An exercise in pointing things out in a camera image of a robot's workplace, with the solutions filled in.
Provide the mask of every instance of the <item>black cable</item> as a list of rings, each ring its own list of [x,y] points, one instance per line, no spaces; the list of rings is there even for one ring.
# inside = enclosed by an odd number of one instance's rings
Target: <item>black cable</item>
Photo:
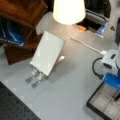
[[[95,63],[96,63],[98,60],[101,60],[101,59],[102,59],[102,57],[95,59],[95,60],[93,61],[93,64],[92,64],[92,71],[93,71],[93,73],[94,73],[100,80],[103,79],[104,75],[97,73],[97,72],[95,71],[94,66],[95,66]]]
[[[94,14],[94,15],[96,15],[96,16],[98,16],[98,17],[100,17],[100,18],[102,18],[102,19],[104,19],[105,21],[108,22],[107,18],[104,17],[104,16],[102,16],[102,15],[99,15],[99,14],[97,14],[97,13],[95,13],[95,12],[93,12],[93,11],[87,10],[87,9],[86,9],[86,12],[92,13],[92,14]]]
[[[114,98],[115,101],[118,101],[120,98],[120,93]]]

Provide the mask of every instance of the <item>wire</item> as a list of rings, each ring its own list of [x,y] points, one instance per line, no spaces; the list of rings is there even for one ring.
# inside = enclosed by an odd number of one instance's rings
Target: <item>wire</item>
[[[80,43],[83,44],[84,46],[86,46],[86,47],[88,47],[88,48],[94,50],[95,52],[101,54],[101,51],[99,51],[99,50],[97,50],[97,49],[95,49],[95,48],[93,48],[93,47],[91,47],[91,46],[85,44],[84,42],[82,42],[82,41],[80,41],[80,40],[78,40],[78,39],[74,39],[74,38],[72,38],[72,37],[71,37],[71,39],[74,40],[74,41],[80,42]]]
[[[91,13],[91,14],[94,14],[94,15],[96,15],[96,16],[98,16],[98,17],[104,19],[106,22],[108,22],[108,18],[105,17],[105,16],[103,16],[103,15],[100,15],[100,14],[95,13],[95,12],[93,12],[93,11],[91,11],[91,10],[88,10],[88,9],[86,9],[86,12],[89,12],[89,13]]]
[[[97,76],[100,80],[103,79],[104,75],[97,73],[97,72],[95,71],[95,67],[94,67],[94,66],[95,66],[95,63],[96,63],[98,60],[101,60],[101,59],[102,59],[102,57],[95,59],[95,60],[93,61],[93,64],[92,64],[92,71],[93,71],[93,73],[95,74],[95,76]]]

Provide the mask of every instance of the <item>black object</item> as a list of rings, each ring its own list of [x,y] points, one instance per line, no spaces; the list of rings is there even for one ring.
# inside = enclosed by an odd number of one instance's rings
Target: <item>black object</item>
[[[110,17],[111,6],[109,0],[104,0],[104,16]]]
[[[41,120],[0,82],[0,120]]]
[[[119,46],[120,44],[120,20],[118,20],[118,23],[117,23],[115,42]]]
[[[85,0],[85,7],[97,13],[104,13],[104,0]]]
[[[118,101],[120,98],[120,93],[114,98],[115,101]]]
[[[95,60],[93,61],[93,64],[92,64],[92,71],[93,71],[93,73],[94,73],[100,80],[103,79],[104,75],[97,73],[97,72],[95,71],[94,66],[95,66],[95,63],[96,63],[98,60],[101,60],[101,59],[102,59],[102,57],[95,59]]]
[[[44,2],[48,6],[48,11],[53,11],[53,6],[54,6],[54,0],[44,0]]]
[[[95,112],[96,114],[98,114],[101,118],[103,118],[104,120],[112,120],[111,118],[109,118],[107,115],[105,115],[103,112],[101,112],[100,110],[98,110],[96,107],[94,107],[90,101],[91,99],[95,96],[95,94],[98,92],[98,90],[103,86],[103,82],[100,84],[100,86],[95,90],[95,92],[93,93],[93,95],[90,97],[90,99],[87,101],[86,106],[91,109],[93,112]]]
[[[107,69],[110,69],[110,70],[112,69],[112,66],[109,65],[109,64],[104,63],[103,65],[104,65]]]

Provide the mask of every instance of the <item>white cable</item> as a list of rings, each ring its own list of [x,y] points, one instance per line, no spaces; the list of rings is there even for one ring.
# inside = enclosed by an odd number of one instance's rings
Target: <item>white cable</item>
[[[84,46],[86,46],[86,47],[94,50],[95,52],[97,52],[97,53],[99,53],[99,54],[101,54],[101,55],[105,55],[105,54],[107,53],[107,51],[105,51],[105,50],[99,51],[99,50],[97,50],[97,49],[95,49],[95,48],[93,48],[93,47],[85,44],[84,42],[82,42],[82,41],[80,41],[80,40],[78,40],[78,39],[75,39],[75,38],[72,38],[72,37],[71,37],[71,39],[74,40],[74,41],[80,42],[82,45],[84,45]]]

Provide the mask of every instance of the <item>metal clip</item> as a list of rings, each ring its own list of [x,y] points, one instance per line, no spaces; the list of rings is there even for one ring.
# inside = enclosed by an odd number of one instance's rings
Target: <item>metal clip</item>
[[[38,71],[38,69],[34,68],[30,77],[26,79],[27,83],[30,83],[36,76],[38,76],[40,72]]]
[[[37,81],[32,84],[32,88],[36,88],[41,83],[43,76],[44,76],[44,74],[42,72],[40,72],[40,74],[37,77]]]
[[[64,59],[65,59],[65,56],[60,56],[59,59],[57,60],[57,62],[55,63],[52,71],[54,71],[56,69],[57,65],[60,64]]]

